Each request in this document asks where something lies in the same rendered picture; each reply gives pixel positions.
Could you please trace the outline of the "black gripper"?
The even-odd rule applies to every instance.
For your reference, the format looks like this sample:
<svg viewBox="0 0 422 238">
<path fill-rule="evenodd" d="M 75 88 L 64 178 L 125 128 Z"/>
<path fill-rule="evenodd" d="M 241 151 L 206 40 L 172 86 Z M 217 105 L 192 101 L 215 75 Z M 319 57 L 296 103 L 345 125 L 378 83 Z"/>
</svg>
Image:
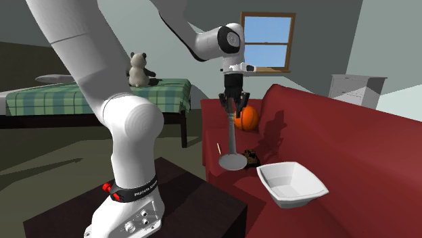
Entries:
<svg viewBox="0 0 422 238">
<path fill-rule="evenodd" d="M 225 112 L 230 114 L 232 109 L 227 98 L 240 99 L 237 105 L 237 117 L 239 118 L 243 108 L 248 105 L 248 99 L 250 98 L 250 93 L 242 92 L 243 74 L 225 74 L 224 86 L 225 93 L 218 94 L 220 104 L 224 107 Z"/>
</svg>

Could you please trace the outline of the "silver ladle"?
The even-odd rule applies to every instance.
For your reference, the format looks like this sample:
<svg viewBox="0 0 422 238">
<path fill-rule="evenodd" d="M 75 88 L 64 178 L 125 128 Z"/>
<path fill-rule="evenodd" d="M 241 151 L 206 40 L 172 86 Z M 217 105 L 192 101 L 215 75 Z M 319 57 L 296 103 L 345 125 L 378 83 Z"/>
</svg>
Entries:
<svg viewBox="0 0 422 238">
<path fill-rule="evenodd" d="M 227 109 L 228 109 L 228 153 L 222 155 L 218 161 L 221 168 L 225 170 L 241 170 L 247 165 L 247 158 L 240 153 L 237 153 L 236 150 L 236 140 L 235 140 L 235 124 L 234 124 L 234 101 L 232 98 L 227 99 Z"/>
</svg>

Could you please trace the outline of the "orange basketball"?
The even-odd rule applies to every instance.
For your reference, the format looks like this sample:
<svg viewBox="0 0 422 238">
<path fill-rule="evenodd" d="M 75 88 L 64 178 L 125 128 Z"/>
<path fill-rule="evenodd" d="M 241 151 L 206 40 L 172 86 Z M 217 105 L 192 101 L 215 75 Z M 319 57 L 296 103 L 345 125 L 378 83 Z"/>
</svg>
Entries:
<svg viewBox="0 0 422 238">
<path fill-rule="evenodd" d="M 259 119 L 258 111 L 248 105 L 242 109 L 239 116 L 235 115 L 234 124 L 240 130 L 249 131 L 254 130 L 258 126 Z"/>
</svg>

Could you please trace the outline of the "dark brown small figure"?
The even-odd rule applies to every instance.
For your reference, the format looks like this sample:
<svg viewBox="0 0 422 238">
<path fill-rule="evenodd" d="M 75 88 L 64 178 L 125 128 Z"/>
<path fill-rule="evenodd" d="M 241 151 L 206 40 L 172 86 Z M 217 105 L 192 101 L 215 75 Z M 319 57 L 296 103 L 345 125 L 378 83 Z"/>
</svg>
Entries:
<svg viewBox="0 0 422 238">
<path fill-rule="evenodd" d="M 253 149 L 246 149 L 243 155 L 247 158 L 247 167 L 258 167 L 261 165 L 256 152 Z"/>
</svg>

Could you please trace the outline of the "wooden framed window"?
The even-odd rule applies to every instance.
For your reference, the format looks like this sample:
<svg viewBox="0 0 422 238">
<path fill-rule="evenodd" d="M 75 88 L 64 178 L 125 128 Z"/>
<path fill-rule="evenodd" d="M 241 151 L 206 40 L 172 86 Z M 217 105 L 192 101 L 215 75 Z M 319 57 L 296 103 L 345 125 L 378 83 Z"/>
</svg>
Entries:
<svg viewBox="0 0 422 238">
<path fill-rule="evenodd" d="M 241 12 L 245 62 L 256 66 L 257 72 L 289 72 L 295 20 L 295 13 Z"/>
</svg>

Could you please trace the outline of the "white square bowl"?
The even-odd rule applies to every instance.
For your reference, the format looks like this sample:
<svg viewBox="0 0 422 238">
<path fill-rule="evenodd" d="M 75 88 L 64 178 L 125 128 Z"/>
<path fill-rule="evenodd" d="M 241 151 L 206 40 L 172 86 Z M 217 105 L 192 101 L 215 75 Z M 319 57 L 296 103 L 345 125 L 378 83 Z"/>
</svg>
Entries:
<svg viewBox="0 0 422 238">
<path fill-rule="evenodd" d="M 299 208 L 329 193 L 324 183 L 298 162 L 278 162 L 256 168 L 261 183 L 282 209 Z"/>
</svg>

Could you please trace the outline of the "white chest of drawers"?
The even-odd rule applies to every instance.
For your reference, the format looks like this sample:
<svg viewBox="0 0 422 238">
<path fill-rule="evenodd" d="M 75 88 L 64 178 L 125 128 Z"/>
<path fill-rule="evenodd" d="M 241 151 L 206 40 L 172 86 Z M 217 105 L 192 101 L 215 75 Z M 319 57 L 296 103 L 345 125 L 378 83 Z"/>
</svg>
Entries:
<svg viewBox="0 0 422 238">
<path fill-rule="evenodd" d="M 329 98 L 375 110 L 386 79 L 385 76 L 333 74 Z"/>
</svg>

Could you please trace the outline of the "red sofa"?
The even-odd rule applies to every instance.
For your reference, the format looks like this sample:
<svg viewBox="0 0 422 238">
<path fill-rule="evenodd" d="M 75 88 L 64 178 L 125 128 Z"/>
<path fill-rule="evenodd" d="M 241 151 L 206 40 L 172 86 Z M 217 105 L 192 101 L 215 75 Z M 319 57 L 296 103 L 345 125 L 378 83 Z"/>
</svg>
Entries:
<svg viewBox="0 0 422 238">
<path fill-rule="evenodd" d="M 237 150 L 298 162 L 329 193 L 282 209 L 255 168 L 222 169 L 227 115 L 218 99 L 202 100 L 206 180 L 247 204 L 245 238 L 422 238 L 422 122 L 281 85 L 248 103 L 260 121 L 237 131 Z"/>
</svg>

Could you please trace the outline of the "bed with green plaid cover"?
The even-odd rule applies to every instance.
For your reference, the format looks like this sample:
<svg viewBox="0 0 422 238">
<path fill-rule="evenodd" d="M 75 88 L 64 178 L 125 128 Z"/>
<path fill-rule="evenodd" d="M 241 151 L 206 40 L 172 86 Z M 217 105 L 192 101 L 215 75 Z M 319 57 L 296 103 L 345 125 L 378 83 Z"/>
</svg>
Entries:
<svg viewBox="0 0 422 238">
<path fill-rule="evenodd" d="M 159 79 L 145 69 L 149 84 L 132 87 L 135 95 L 156 104 L 165 124 L 181 126 L 181 145 L 187 147 L 187 115 L 191 83 L 184 78 Z M 0 93 L 0 129 L 101 126 L 78 85 L 68 82 Z"/>
</svg>

